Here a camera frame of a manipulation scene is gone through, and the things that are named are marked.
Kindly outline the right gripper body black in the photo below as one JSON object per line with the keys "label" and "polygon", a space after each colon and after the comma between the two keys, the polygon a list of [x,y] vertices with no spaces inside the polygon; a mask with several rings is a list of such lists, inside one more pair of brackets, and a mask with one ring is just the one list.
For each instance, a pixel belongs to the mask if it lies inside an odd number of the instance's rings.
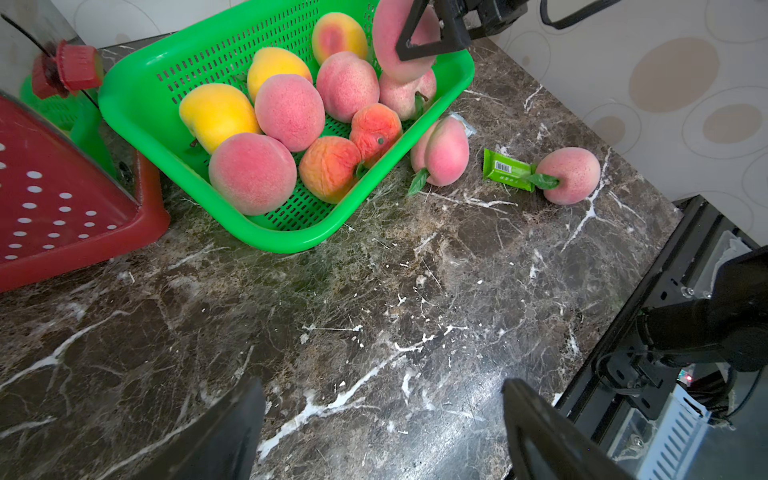
{"label": "right gripper body black", "polygon": [[470,36],[501,34],[528,11],[527,0],[468,0],[468,14],[475,14],[477,22],[467,27]]}

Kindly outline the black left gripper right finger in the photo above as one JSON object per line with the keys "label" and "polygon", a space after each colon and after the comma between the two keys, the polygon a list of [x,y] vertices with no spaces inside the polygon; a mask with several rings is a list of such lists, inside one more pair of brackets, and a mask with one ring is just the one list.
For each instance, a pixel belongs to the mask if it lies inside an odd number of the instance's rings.
{"label": "black left gripper right finger", "polygon": [[632,479],[524,380],[506,379],[501,393],[509,479]]}

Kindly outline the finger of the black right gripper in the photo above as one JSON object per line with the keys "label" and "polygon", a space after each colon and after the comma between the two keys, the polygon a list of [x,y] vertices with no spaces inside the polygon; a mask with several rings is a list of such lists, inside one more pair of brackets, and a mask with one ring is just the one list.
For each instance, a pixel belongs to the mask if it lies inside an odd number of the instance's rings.
{"label": "finger of the black right gripper", "polygon": [[396,43],[401,61],[466,49],[471,38],[464,23],[466,1],[414,1]]}

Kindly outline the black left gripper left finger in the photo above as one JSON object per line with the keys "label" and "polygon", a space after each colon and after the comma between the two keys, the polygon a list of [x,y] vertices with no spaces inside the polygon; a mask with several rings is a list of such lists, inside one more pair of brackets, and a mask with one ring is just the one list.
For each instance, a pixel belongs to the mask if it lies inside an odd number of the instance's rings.
{"label": "black left gripper left finger", "polygon": [[260,379],[242,379],[136,479],[248,479],[266,411]]}

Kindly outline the yellow orange peach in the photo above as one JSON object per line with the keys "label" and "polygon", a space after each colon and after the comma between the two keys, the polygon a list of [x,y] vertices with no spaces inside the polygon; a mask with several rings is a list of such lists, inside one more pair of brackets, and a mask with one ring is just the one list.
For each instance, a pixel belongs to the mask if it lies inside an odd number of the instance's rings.
{"label": "yellow orange peach", "polygon": [[362,60],[368,59],[368,41],[362,26],[341,12],[327,13],[317,21],[311,44],[319,65],[339,52],[352,52]]}

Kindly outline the pink peach with stem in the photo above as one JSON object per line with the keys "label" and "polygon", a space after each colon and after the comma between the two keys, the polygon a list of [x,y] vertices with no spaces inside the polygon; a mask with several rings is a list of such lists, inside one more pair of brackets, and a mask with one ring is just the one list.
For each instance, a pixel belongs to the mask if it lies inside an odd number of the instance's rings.
{"label": "pink peach with stem", "polygon": [[224,141],[209,163],[210,183],[237,211],[260,216],[281,207],[297,183],[297,166],[278,140],[240,133]]}

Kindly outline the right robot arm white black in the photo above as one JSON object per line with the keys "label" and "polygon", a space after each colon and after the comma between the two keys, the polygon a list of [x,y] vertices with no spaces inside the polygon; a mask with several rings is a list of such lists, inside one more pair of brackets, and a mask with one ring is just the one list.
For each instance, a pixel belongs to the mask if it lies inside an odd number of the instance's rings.
{"label": "right robot arm white black", "polygon": [[[542,43],[507,52],[582,115],[665,195],[700,195],[767,242],[767,5],[763,1],[408,1],[395,55],[421,60],[506,36],[522,21]],[[658,370],[767,364],[767,251],[709,264],[683,279],[692,297],[639,315],[640,350],[594,362],[647,413]]]}

